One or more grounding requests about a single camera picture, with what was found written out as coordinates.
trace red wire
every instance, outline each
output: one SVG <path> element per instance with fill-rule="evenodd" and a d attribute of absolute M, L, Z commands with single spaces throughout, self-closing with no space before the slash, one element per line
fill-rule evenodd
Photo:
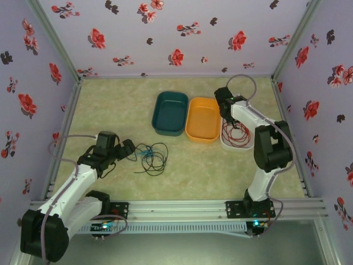
<path fill-rule="evenodd" d="M 227 122 L 224 121 L 222 125 L 222 140 L 223 142 L 227 140 L 233 147 L 244 147 L 250 143 L 251 134 L 244 124 L 238 123 L 237 125 L 240 126 L 240 129 L 235 129 L 233 124 L 227 124 Z M 241 130 L 243 135 L 240 138 L 234 138 L 232 137 L 233 130 Z"/>

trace cable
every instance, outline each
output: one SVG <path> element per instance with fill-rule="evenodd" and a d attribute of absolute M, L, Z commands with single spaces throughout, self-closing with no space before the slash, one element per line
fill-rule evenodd
<path fill-rule="evenodd" d="M 105 178 L 106 175 L 108 175 L 111 171 L 113 171 L 113 170 L 115 169 L 116 163 L 114 162 L 113 164 L 114 164 L 114 167 L 112 168 L 112 170 L 108 171 L 108 172 L 107 172 L 104 176 L 102 176 L 101 178 Z"/>
<path fill-rule="evenodd" d="M 287 168 L 283 168 L 283 169 L 281 169 L 281 170 L 275 172 L 275 173 L 272 175 L 268 186 L 266 187 L 266 196 L 267 196 L 270 200 L 273 200 L 273 201 L 275 201 L 275 202 L 280 203 L 280 204 L 281 204 L 281 208 L 280 208 L 279 212 L 277 213 L 276 217 L 274 218 L 274 220 L 273 220 L 273 221 L 271 222 L 271 224 L 269 225 L 269 227 L 263 232 L 263 234 L 265 234 L 265 233 L 273 226 L 273 224 L 277 221 L 277 219 L 281 216 L 281 213 L 282 213 L 283 207 L 284 207 L 283 202 L 282 202 L 281 200 L 275 199 L 275 198 L 273 198 L 273 197 L 270 196 L 269 192 L 270 192 L 271 186 L 272 186 L 273 182 L 275 181 L 275 179 L 276 179 L 276 177 L 277 177 L 278 174 L 284 173 L 284 172 L 290 170 L 290 169 L 295 165 L 297 157 L 296 157 L 296 152 L 295 152 L 294 146 L 293 146 L 291 140 L 289 139 L 289 137 L 288 137 L 277 125 L 275 125 L 273 122 L 271 122 L 270 120 L 268 120 L 267 117 L 263 116 L 261 113 L 259 113 L 258 111 L 256 111 L 255 109 L 253 109 L 253 108 L 249 105 L 250 100 L 255 96 L 255 94 L 256 94 L 256 92 L 257 92 L 257 90 L 258 90 L 258 86 L 256 85 L 255 80 L 254 80 L 251 76 L 244 75 L 244 74 L 238 74 L 238 75 L 232 76 L 232 77 L 228 80 L 226 86 L 228 87 L 230 81 L 231 81 L 233 78 L 239 77 L 239 76 L 247 77 L 247 78 L 250 79 L 250 80 L 252 81 L 252 83 L 254 84 L 254 92 L 253 92 L 253 94 L 247 99 L 247 101 L 246 101 L 246 103 L 245 103 L 246 106 L 247 106 L 247 107 L 249 108 L 249 110 L 250 110 L 251 112 L 253 112 L 255 115 L 261 117 L 263 120 L 265 120 L 266 122 L 268 122 L 273 128 L 275 128 L 276 131 L 278 131 L 278 132 L 282 135 L 282 137 L 283 137 L 284 139 L 286 139 L 286 141 L 288 142 L 288 144 L 289 144 L 289 146 L 290 146 L 290 148 L 291 148 L 291 150 L 292 150 L 292 156 L 293 156 L 292 163 L 291 163 Z"/>
<path fill-rule="evenodd" d="M 153 147 L 155 145 L 163 145 L 166 149 L 167 154 L 165 154 L 162 150 L 154 149 Z M 144 146 L 146 150 L 142 150 L 141 148 L 139 148 L 139 146 Z M 147 173 L 150 176 L 159 176 L 164 172 L 168 159 L 168 147 L 166 146 L 166 144 L 162 142 L 157 142 L 151 146 L 146 144 L 139 144 L 136 146 L 133 154 L 135 155 L 133 159 L 128 157 L 127 159 L 136 162 L 137 156 L 142 156 L 141 165 L 144 169 L 144 171 L 141 172 L 134 172 L 135 174 Z"/>
<path fill-rule="evenodd" d="M 243 135 L 240 138 L 234 138 L 232 136 L 233 130 L 240 130 Z M 228 141 L 233 147 L 241 148 L 246 146 L 251 141 L 251 133 L 248 128 L 245 127 L 240 121 L 228 124 L 226 121 L 222 124 L 222 140 L 223 142 Z"/>
<path fill-rule="evenodd" d="M 123 220 L 125 222 L 125 226 L 122 229 L 120 229 L 118 232 L 115 232 L 115 233 L 110 234 L 109 236 L 107 236 L 109 238 L 117 236 L 118 234 L 124 232 L 127 229 L 127 220 L 124 217 L 120 216 L 120 215 L 115 215 L 115 214 L 97 215 L 94 218 L 92 218 L 91 220 L 100 219 L 100 218 L 116 218 L 116 219 L 121 219 L 121 220 Z"/>
<path fill-rule="evenodd" d="M 53 140 L 53 141 L 48 145 L 48 148 L 47 148 L 47 149 L 48 149 L 48 152 L 50 153 L 50 155 L 51 155 L 54 159 L 57 159 L 57 160 L 60 160 L 60 161 L 64 161 L 64 162 L 70 162 L 70 163 L 74 164 L 74 166 L 75 166 L 75 173 L 74 173 L 74 175 L 75 175 L 75 178 L 77 178 L 77 176 L 78 176 L 78 165 L 77 165 L 76 161 L 71 160 L 71 159 L 66 159 L 66 158 L 61 158 L 61 157 L 55 156 L 55 155 L 51 152 L 51 150 L 50 150 L 51 146 L 52 146 L 54 143 L 56 143 L 57 141 L 62 140 L 62 139 L 67 139 L 67 138 L 69 138 L 69 137 L 88 137 L 88 138 L 94 138 L 94 139 L 96 139 L 97 137 L 96 137 L 96 136 L 93 136 L 93 135 L 78 135 L 78 134 L 75 134 L 75 135 L 67 135 L 67 136 L 61 136 L 61 137 L 59 137 L 59 138 Z M 63 195 L 63 193 L 64 193 L 65 191 L 67 191 L 67 189 L 72 185 L 72 183 L 75 181 L 75 178 L 72 178 L 71 181 L 70 181 L 70 182 L 63 188 L 63 190 L 56 196 L 56 198 L 53 200 L 53 202 L 52 202 L 51 205 L 49 206 L 48 211 L 47 211 L 47 212 L 45 213 L 45 215 L 44 215 L 43 222 L 42 222 L 42 226 L 41 226 L 41 229 L 40 229 L 40 246 L 41 246 L 42 260 L 43 260 L 43 263 L 44 263 L 44 264 L 50 264 L 50 262 L 47 262 L 47 260 L 46 260 L 46 251 L 45 251 L 45 224 L 46 224 L 46 222 L 47 222 L 47 219 L 48 219 L 48 216 L 49 216 L 51 210 L 53 209 L 53 206 L 58 202 L 58 200 L 61 198 L 61 196 Z"/>

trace orange plastic bin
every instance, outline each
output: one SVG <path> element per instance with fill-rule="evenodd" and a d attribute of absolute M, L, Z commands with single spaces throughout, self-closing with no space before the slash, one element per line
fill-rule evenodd
<path fill-rule="evenodd" d="M 210 144 L 220 135 L 220 109 L 213 98 L 193 98 L 189 103 L 185 132 L 189 140 Z"/>

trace plastic tray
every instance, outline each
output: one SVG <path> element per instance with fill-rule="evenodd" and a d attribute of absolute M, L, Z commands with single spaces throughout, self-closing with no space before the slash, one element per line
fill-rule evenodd
<path fill-rule="evenodd" d="M 223 123 L 226 120 L 221 119 L 221 131 L 220 131 L 220 141 L 221 141 L 221 146 L 223 149 L 227 150 L 227 151 L 233 151 L 233 152 L 246 152 L 249 151 L 250 149 L 252 149 L 254 147 L 254 135 L 252 132 L 250 132 L 250 141 L 248 142 L 247 145 L 243 146 L 243 147 L 235 147 L 232 146 L 231 143 L 227 140 L 222 138 L 222 128 L 223 128 Z M 233 138 L 239 138 L 242 137 L 242 132 L 240 130 L 232 130 L 232 137 Z"/>
<path fill-rule="evenodd" d="M 220 135 L 220 110 L 213 98 L 190 101 L 185 132 L 191 141 L 210 144 Z"/>
<path fill-rule="evenodd" d="M 156 133 L 179 136 L 183 133 L 189 99 L 180 92 L 165 91 L 158 95 L 154 107 L 152 126 Z"/>

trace metal frame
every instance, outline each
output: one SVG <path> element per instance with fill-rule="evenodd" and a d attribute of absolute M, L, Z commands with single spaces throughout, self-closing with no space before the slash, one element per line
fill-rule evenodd
<path fill-rule="evenodd" d="M 76 80 L 76 82 L 78 82 L 79 77 L 77 75 L 76 68 L 73 65 L 68 53 L 66 52 L 60 38 L 56 34 L 56 31 L 54 30 L 54 27 L 49 21 L 49 18 L 44 12 L 43 7 L 40 4 L 39 0 L 26 0 L 26 1 L 29 7 L 31 8 L 31 10 L 33 11 L 33 13 L 35 14 L 35 16 L 38 18 L 41 26 L 43 27 L 44 32 L 47 34 L 53 47 L 56 49 L 56 51 L 58 52 L 63 62 L 67 65 L 73 78 Z"/>
<path fill-rule="evenodd" d="M 60 42 L 59 37 L 55 33 L 50 21 L 48 20 L 45 12 L 42 9 L 41 4 L 38 0 L 27 0 L 29 6 L 33 12 L 38 17 L 41 22 L 45 32 L 49 36 L 53 46 L 59 52 L 60 56 L 64 62 L 68 65 L 69 70 L 72 72 L 73 77 L 78 81 L 73 89 L 73 93 L 70 99 L 70 104 L 67 110 L 67 114 L 63 123 L 62 134 L 66 135 L 69 132 L 71 122 L 74 115 L 74 110 L 78 101 L 79 93 L 82 87 L 82 82 L 79 81 L 76 69 L 70 60 L 68 53 L 66 53 L 65 48 Z M 300 39 L 302 33 L 304 32 L 306 26 L 313 18 L 314 13 L 319 7 L 322 0 L 312 0 L 307 8 L 307 11 L 297 27 L 294 36 L 287 47 L 281 61 L 279 62 L 274 75 L 272 76 L 272 88 L 277 100 L 277 104 L 280 109 L 281 116 L 284 120 L 287 119 L 286 112 L 279 100 L 279 95 L 277 92 L 277 82 L 276 77 L 280 74 L 289 56 L 292 54 L 298 40 Z M 66 141 L 61 141 L 58 148 L 56 149 L 56 155 L 62 156 L 65 149 Z M 296 139 L 293 137 L 293 144 L 297 146 Z M 314 220 L 315 228 L 318 233 L 318 240 L 321 244 L 325 259 L 327 264 L 339 265 L 340 261 L 338 258 L 337 249 L 332 244 L 332 238 L 329 236 L 329 231 L 332 231 L 328 225 L 328 215 L 325 209 L 324 202 L 321 198 L 312 198 L 313 192 L 307 181 L 307 177 L 303 170 L 303 164 L 300 155 L 297 153 L 298 162 L 296 164 L 299 178 L 302 182 L 304 194 L 306 198 L 292 198 L 292 199 L 281 199 L 284 202 L 284 210 L 279 217 L 279 221 L 283 220 Z M 50 170 L 47 175 L 47 183 L 45 185 L 45 190 L 43 190 L 42 198 L 44 200 L 50 198 L 53 194 L 52 191 L 55 185 L 55 179 L 58 173 L 60 162 L 53 160 L 50 165 Z M 37 209 L 45 201 L 32 202 L 31 208 Z M 254 218 L 247 219 L 228 219 L 226 212 L 226 201 L 227 200 L 158 200 L 158 201 L 130 201 L 128 222 L 131 225 L 131 229 L 127 231 L 130 234 L 146 234 L 151 232 L 165 232 L 169 233 L 170 227 L 174 226 L 174 229 L 178 230 L 178 227 L 192 226 L 188 228 L 188 231 L 192 232 L 220 232 L 224 234 L 234 234 L 234 232 L 239 232 L 244 230 L 244 223 L 247 221 L 254 221 Z M 279 210 L 279 203 L 274 202 L 274 207 L 276 212 Z M 256 218 L 256 220 L 267 220 L 266 218 Z M 87 229 L 90 227 L 88 223 L 85 227 L 80 230 L 80 234 L 92 234 L 92 232 Z M 11 260 L 11 265 L 15 264 L 29 264 L 30 256 L 21 253 L 19 250 L 18 241 L 13 258 Z"/>
<path fill-rule="evenodd" d="M 292 37 L 285 53 L 283 54 L 279 64 L 276 67 L 276 70 L 273 75 L 274 78 L 278 78 L 279 74 L 281 73 L 283 68 L 286 66 L 287 61 L 289 60 L 289 56 L 293 53 L 293 50 L 297 46 L 299 39 L 304 34 L 306 27 L 309 25 L 309 22 L 313 19 L 315 12 L 318 10 L 322 1 L 323 0 L 311 0 L 301 22 L 299 23 L 296 31 L 293 34 L 293 37 Z"/>

